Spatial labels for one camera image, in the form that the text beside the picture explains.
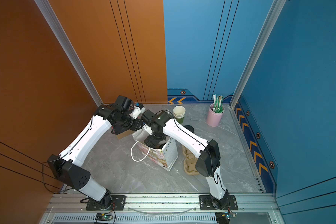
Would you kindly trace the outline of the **cartoon animal paper gift bag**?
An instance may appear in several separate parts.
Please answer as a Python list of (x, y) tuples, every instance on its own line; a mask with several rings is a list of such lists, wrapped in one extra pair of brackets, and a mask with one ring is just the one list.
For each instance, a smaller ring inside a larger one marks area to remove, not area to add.
[[(153, 148), (144, 144), (144, 140), (148, 137), (148, 133), (146, 131), (139, 130), (133, 133), (132, 137), (135, 140), (135, 143), (130, 150), (133, 161), (141, 162), (146, 158), (149, 158), (152, 162), (168, 172), (172, 169), (174, 163), (178, 159), (176, 141), (173, 138), (168, 136), (166, 140), (163, 140), (158, 144), (157, 148)], [(144, 157), (141, 159), (134, 158), (134, 149), (139, 149)]]

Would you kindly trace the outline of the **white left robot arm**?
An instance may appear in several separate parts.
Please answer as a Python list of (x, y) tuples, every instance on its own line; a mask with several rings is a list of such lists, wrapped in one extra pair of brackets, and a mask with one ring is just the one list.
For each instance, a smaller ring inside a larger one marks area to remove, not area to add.
[(121, 95), (113, 104), (100, 105), (79, 136), (59, 155), (48, 158), (47, 164), (53, 176), (86, 195), (88, 201), (97, 209), (109, 209), (113, 203), (110, 190), (95, 181), (82, 165), (89, 152), (108, 130), (119, 135), (125, 131), (141, 129), (142, 122), (138, 117), (144, 111), (142, 103), (134, 103)]

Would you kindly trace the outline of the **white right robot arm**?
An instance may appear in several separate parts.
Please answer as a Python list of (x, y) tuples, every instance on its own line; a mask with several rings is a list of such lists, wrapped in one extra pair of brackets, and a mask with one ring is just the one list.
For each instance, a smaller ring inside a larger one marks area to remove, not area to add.
[(156, 148), (168, 136), (185, 146), (196, 158), (196, 170), (206, 178), (210, 188), (210, 198), (215, 208), (227, 210), (229, 192), (225, 187), (220, 172), (220, 151), (215, 140), (205, 140), (182, 126), (169, 111), (153, 113), (145, 111), (141, 116), (144, 128), (149, 128), (149, 136), (144, 144)]

